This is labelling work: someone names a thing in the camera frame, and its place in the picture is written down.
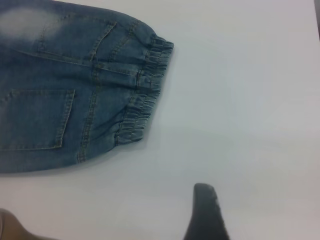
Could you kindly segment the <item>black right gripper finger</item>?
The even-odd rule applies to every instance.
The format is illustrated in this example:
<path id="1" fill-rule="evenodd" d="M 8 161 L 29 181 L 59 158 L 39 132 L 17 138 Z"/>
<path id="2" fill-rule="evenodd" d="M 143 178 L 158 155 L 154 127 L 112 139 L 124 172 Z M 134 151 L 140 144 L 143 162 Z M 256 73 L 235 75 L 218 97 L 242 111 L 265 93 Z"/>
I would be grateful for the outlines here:
<path id="1" fill-rule="evenodd" d="M 215 189 L 206 183 L 193 188 L 192 214 L 185 240 L 229 240 Z"/>

